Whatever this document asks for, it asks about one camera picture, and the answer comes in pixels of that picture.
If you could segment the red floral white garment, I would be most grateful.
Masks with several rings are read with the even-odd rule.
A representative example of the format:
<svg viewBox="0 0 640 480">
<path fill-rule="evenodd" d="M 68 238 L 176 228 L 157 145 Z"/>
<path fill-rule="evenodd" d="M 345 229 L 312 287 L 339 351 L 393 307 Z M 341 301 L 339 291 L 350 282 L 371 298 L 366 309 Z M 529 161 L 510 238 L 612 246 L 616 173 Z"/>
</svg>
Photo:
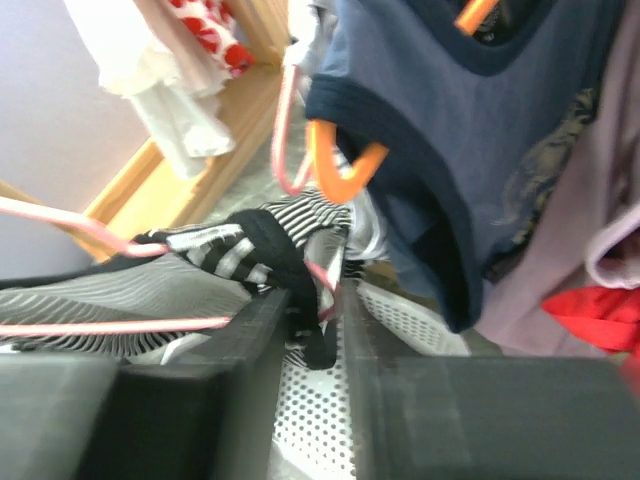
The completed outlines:
<svg viewBox="0 0 640 480">
<path fill-rule="evenodd" d="M 205 51 L 232 78 L 253 64 L 249 50 L 236 38 L 235 19 L 226 1 L 170 0 L 172 13 L 195 36 Z"/>
</svg>

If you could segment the red tank top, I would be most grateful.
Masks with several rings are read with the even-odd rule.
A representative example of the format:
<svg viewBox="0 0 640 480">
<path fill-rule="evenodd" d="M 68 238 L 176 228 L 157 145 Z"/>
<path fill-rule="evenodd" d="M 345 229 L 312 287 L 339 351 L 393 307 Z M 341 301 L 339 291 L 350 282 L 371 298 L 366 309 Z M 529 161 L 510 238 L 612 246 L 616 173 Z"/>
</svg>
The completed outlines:
<svg viewBox="0 0 640 480">
<path fill-rule="evenodd" d="M 570 333 L 600 350 L 627 354 L 623 375 L 639 393 L 639 289 L 588 286 L 553 295 L 542 309 Z"/>
</svg>

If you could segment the black striped tank top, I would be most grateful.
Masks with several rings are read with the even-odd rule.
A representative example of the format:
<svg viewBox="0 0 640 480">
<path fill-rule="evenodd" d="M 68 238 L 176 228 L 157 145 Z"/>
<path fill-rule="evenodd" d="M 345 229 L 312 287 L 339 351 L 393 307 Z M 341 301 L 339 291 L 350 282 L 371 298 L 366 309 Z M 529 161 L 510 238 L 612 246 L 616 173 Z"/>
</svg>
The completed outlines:
<svg viewBox="0 0 640 480">
<path fill-rule="evenodd" d="M 350 231 L 347 208 L 304 192 L 218 223 L 136 236 L 155 254 L 118 254 L 63 275 L 1 284 L 1 337 L 24 349 L 155 355 L 171 342 L 224 326 L 260 294 L 285 290 L 288 357 L 331 368 L 333 293 Z"/>
</svg>

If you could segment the pink wire hanger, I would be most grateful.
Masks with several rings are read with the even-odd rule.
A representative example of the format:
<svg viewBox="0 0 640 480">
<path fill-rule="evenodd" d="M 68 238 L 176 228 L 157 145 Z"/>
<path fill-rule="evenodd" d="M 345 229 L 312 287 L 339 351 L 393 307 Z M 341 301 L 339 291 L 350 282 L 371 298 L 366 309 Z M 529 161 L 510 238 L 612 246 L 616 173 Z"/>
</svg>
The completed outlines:
<svg viewBox="0 0 640 480">
<path fill-rule="evenodd" d="M 289 179 L 286 171 L 286 147 L 290 116 L 299 79 L 300 68 L 297 65 L 284 67 L 271 142 L 272 171 L 282 190 L 288 195 L 299 194 L 311 177 L 311 161 L 309 159 L 302 161 L 294 180 Z"/>
<path fill-rule="evenodd" d="M 295 336 L 330 318 L 338 283 L 293 244 L 265 210 L 241 211 L 222 224 L 154 231 L 127 241 L 80 214 L 3 198 L 4 213 L 90 234 L 117 256 L 80 274 L 1 285 L 1 334 L 73 348 L 221 329 L 261 287 L 293 297 Z"/>
</svg>

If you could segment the white dress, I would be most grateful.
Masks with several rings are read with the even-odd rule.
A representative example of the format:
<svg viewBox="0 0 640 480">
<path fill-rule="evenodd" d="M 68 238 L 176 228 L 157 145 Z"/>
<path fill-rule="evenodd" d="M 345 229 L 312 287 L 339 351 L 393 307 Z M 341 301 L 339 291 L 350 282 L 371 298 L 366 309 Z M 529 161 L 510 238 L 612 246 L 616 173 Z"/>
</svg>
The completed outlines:
<svg viewBox="0 0 640 480">
<path fill-rule="evenodd" d="M 172 13 L 167 1 L 68 1 L 69 15 L 99 70 L 100 86 L 128 100 L 177 177 L 201 174 L 231 152 L 217 117 L 230 74 Z"/>
</svg>

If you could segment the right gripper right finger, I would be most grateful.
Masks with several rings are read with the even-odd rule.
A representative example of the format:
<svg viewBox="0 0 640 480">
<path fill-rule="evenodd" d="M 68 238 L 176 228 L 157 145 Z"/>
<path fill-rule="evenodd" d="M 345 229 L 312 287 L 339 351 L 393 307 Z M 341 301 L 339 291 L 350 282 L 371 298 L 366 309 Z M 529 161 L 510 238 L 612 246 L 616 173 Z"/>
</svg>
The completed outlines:
<svg viewBox="0 0 640 480">
<path fill-rule="evenodd" d="M 639 403 L 580 358 L 423 356 L 342 293 L 360 479 L 635 479 Z"/>
</svg>

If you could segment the wooden clothes rack left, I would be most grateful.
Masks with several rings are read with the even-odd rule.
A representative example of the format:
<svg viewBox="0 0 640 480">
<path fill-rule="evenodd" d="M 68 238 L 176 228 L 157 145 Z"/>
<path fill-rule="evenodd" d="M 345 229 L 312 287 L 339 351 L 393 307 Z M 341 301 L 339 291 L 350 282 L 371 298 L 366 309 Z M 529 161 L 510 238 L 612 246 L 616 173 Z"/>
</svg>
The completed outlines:
<svg viewBox="0 0 640 480">
<path fill-rule="evenodd" d="M 90 1 L 68 11 L 100 69 L 149 131 L 84 213 L 10 185 L 6 214 L 46 222 L 98 260 L 157 254 L 137 233 L 202 220 L 271 132 L 288 44 L 283 1 Z"/>
</svg>

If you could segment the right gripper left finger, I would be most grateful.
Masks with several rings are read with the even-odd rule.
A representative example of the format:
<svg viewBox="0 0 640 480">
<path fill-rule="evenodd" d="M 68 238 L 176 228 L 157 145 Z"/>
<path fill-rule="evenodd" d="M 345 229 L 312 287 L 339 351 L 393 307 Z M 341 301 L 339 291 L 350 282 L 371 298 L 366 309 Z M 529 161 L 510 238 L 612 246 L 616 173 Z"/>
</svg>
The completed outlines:
<svg viewBox="0 0 640 480">
<path fill-rule="evenodd" d="M 267 478 L 288 304 L 259 295 L 177 360 L 122 367 L 76 478 Z"/>
</svg>

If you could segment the navy blue tank top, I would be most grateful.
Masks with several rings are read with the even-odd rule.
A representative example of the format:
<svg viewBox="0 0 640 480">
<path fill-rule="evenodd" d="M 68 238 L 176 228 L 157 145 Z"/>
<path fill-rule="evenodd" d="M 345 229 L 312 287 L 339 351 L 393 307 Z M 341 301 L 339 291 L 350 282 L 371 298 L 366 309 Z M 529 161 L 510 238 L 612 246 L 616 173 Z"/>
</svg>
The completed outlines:
<svg viewBox="0 0 640 480">
<path fill-rule="evenodd" d="M 343 155 L 388 153 L 368 190 L 449 329 L 480 318 L 485 279 L 527 241 L 594 117 L 621 1 L 533 1 L 493 42 L 449 1 L 340 1 L 306 103 Z"/>
</svg>

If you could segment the mauve tank top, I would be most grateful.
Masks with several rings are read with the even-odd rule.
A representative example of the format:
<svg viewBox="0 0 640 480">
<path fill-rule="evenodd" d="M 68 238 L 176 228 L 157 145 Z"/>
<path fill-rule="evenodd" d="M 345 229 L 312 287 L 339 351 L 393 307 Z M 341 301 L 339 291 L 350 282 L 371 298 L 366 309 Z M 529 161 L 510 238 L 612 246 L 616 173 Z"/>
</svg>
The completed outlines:
<svg viewBox="0 0 640 480">
<path fill-rule="evenodd" d="M 520 263 L 493 287 L 476 331 L 506 355 L 600 357 L 542 302 L 592 284 L 589 243 L 639 206 L 639 4 L 627 2 L 595 120 L 579 136 Z"/>
</svg>

